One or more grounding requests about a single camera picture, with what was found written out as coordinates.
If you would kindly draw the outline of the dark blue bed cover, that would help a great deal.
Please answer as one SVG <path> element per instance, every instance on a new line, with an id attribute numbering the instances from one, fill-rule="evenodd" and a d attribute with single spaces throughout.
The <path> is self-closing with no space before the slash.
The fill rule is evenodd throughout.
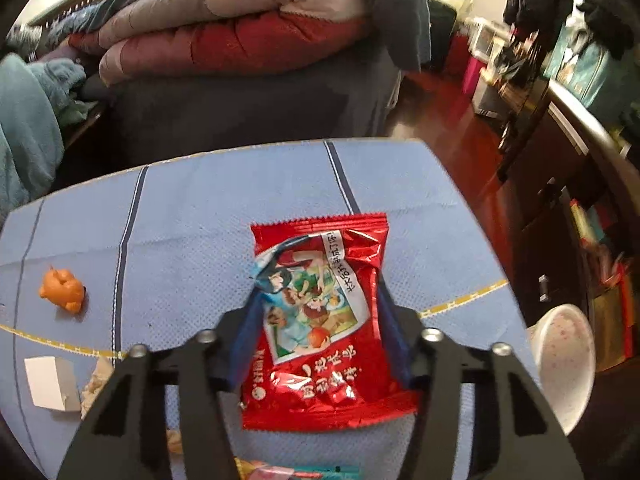
<path id="1" fill-rule="evenodd" d="M 46 58 L 78 58 L 80 95 L 104 105 L 64 157 L 68 170 L 111 172 L 199 152 L 269 142 L 376 136 L 398 81 L 431 56 L 427 0 L 366 0 L 368 36 L 314 64 L 272 75 L 145 76 L 107 86 L 100 60 L 70 46 L 128 4 L 101 0 L 44 34 Z"/>

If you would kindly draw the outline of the dark wooden dresser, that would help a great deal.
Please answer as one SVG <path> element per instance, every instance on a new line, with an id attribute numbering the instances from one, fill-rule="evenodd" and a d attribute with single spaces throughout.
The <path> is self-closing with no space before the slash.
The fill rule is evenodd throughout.
<path id="1" fill-rule="evenodd" d="M 603 373 L 639 354 L 639 174 L 568 90 L 545 80 L 498 175 L 515 203 L 512 286 L 525 321 L 574 304 Z"/>

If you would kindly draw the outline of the folded pink red quilt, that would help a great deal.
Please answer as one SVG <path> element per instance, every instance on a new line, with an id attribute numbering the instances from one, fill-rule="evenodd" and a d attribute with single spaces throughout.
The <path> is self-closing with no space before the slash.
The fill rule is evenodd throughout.
<path id="1" fill-rule="evenodd" d="M 368 36 L 366 0 L 138 0 L 66 42 L 107 86 L 145 76 L 272 75 Z"/>

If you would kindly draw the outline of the red snack packet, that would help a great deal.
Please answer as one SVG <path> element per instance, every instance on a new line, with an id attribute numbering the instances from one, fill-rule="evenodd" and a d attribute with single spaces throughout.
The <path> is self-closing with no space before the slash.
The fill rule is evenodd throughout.
<path id="1" fill-rule="evenodd" d="M 241 387 L 247 430 L 326 432 L 418 408 L 392 374 L 378 315 L 385 214 L 250 228 L 262 332 Z"/>

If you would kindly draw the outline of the teal colourful candy wrapper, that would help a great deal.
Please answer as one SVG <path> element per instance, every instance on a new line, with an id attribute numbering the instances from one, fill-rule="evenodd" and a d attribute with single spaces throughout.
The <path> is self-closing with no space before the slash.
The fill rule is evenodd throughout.
<path id="1" fill-rule="evenodd" d="M 243 480 L 359 480 L 357 467 L 285 467 L 270 465 L 259 460 L 243 460 L 235 457 L 240 478 Z"/>

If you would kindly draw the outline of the teal fleece blanket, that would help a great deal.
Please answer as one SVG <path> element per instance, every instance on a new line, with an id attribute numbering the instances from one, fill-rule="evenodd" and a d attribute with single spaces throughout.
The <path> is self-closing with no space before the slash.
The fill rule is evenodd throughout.
<path id="1" fill-rule="evenodd" d="M 61 128 L 83 122 L 89 105 L 75 99 L 86 80 L 69 58 L 26 63 L 1 60 L 1 218 L 46 195 L 62 162 Z"/>

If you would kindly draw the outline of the blue tablecloth with yellow stripes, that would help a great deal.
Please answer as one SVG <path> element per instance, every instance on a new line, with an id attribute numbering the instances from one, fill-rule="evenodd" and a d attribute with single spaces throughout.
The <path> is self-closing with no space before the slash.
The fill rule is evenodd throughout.
<path id="1" fill-rule="evenodd" d="M 252 224 L 357 211 L 386 213 L 382 273 L 398 304 L 467 346 L 507 342 L 533 365 L 502 267 L 425 144 L 291 143 L 179 158 L 66 188 L 6 219 L 1 413 L 28 457 L 54 478 L 80 418 L 32 404 L 24 359 L 66 359 L 85 385 L 98 350 L 183 344 L 242 306 Z M 50 268 L 84 284 L 79 314 L 39 297 Z"/>

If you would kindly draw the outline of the small white box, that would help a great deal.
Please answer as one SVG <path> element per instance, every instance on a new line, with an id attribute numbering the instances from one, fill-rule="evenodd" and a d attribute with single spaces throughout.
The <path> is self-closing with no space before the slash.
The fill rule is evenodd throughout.
<path id="1" fill-rule="evenodd" d="M 73 364 L 57 356 L 24 359 L 32 404 L 50 411 L 77 413 L 80 400 Z"/>

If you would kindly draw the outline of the pink white trash bin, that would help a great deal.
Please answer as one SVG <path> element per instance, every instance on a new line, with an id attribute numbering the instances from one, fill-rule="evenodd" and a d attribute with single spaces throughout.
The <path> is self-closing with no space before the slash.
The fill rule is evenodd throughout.
<path id="1" fill-rule="evenodd" d="M 578 307 L 561 304 L 527 329 L 541 391 L 564 434 L 585 413 L 596 376 L 590 324 Z"/>

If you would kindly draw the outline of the crumpled brown paper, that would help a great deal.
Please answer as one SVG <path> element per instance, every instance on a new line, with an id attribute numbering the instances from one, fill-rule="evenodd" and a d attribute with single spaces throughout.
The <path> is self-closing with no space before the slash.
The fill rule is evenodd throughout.
<path id="1" fill-rule="evenodd" d="M 110 380 L 114 372 L 111 361 L 103 356 L 96 360 L 96 367 L 91 374 L 87 385 L 82 388 L 80 393 L 80 414 L 81 418 L 85 418 L 106 383 Z"/>

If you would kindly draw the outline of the orange toy animal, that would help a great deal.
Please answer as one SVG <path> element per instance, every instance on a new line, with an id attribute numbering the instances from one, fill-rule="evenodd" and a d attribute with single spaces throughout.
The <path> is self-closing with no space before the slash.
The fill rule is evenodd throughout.
<path id="1" fill-rule="evenodd" d="M 85 302 L 86 288 L 75 275 L 66 269 L 50 268 L 43 275 L 39 297 L 76 315 Z"/>

